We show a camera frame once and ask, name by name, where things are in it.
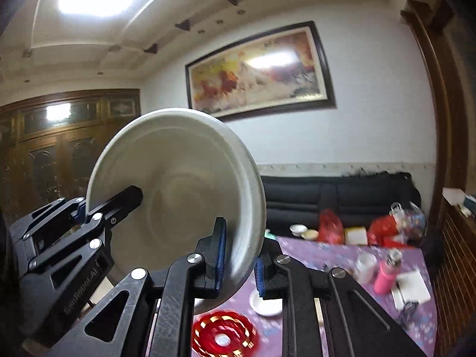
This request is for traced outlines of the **large white foam bowl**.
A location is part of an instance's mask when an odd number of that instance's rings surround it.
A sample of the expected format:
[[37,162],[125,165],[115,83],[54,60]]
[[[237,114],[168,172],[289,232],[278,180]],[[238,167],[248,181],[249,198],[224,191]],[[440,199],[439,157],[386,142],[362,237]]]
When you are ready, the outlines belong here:
[[92,210],[129,186],[143,199],[112,228],[117,284],[133,269],[156,271],[195,250],[218,217],[227,223],[223,285],[195,313],[231,298],[250,275],[262,249],[265,192],[241,139],[217,118],[184,108],[155,110],[121,129],[94,165],[86,192]]

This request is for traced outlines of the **small red plastic plate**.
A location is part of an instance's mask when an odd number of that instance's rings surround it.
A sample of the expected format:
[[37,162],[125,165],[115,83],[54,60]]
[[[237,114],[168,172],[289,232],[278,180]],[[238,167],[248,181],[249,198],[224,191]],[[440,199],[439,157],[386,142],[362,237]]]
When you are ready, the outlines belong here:
[[204,314],[192,326],[191,347],[199,356],[253,356],[258,345],[255,326],[235,311]]

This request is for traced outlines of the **small white bowl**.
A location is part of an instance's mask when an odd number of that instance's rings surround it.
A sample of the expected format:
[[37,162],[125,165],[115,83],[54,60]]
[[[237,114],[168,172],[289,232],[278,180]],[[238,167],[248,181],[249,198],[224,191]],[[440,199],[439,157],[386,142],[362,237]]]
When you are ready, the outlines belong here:
[[251,309],[262,317],[276,317],[282,313],[282,299],[264,300],[254,289],[248,299]]

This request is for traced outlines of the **pink sleeved thermos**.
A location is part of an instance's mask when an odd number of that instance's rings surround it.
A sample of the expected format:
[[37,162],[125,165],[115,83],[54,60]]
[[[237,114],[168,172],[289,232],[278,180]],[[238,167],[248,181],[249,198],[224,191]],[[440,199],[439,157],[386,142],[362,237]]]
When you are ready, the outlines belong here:
[[374,292],[376,294],[387,294],[399,275],[403,254],[397,248],[389,250],[387,257],[379,264],[377,278],[374,281]]

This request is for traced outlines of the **red plastic bag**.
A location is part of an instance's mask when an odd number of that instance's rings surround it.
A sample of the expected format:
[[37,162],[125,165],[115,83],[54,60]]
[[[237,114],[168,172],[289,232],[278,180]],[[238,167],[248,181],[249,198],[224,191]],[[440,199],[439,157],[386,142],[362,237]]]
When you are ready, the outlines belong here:
[[345,242],[344,228],[340,219],[331,209],[320,213],[319,242],[341,245]]

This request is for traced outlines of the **purple floral tablecloth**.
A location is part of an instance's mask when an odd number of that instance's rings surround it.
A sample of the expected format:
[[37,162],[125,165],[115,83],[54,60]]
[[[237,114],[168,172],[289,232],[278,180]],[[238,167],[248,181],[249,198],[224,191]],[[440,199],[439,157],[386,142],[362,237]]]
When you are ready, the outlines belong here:
[[266,239],[255,264],[257,292],[281,302],[278,335],[244,314],[214,310],[192,327],[198,356],[423,356],[396,320],[342,267],[307,267]]

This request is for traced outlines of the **dark wooden cabinet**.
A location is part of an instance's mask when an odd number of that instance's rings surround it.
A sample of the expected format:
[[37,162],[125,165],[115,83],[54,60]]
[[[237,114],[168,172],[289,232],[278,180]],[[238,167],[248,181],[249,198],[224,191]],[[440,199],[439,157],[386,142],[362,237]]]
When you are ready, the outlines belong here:
[[1,107],[1,216],[7,226],[58,198],[85,196],[102,150],[140,115],[138,89],[80,90]]

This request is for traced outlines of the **black leather sofa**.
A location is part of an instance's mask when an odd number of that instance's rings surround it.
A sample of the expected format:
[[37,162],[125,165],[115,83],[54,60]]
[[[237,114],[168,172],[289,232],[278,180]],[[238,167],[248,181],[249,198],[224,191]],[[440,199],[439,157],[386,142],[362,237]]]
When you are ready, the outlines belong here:
[[317,230],[320,215],[330,209],[344,227],[364,226],[387,214],[394,203],[421,206],[410,173],[380,172],[352,176],[262,176],[266,228],[290,237],[290,226]]

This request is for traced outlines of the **framed horse painting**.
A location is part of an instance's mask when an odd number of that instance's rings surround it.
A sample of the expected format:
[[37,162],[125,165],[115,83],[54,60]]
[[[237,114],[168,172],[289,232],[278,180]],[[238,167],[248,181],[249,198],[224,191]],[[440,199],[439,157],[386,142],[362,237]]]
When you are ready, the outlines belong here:
[[190,62],[185,70],[189,108],[219,119],[336,105],[313,21],[230,43]]

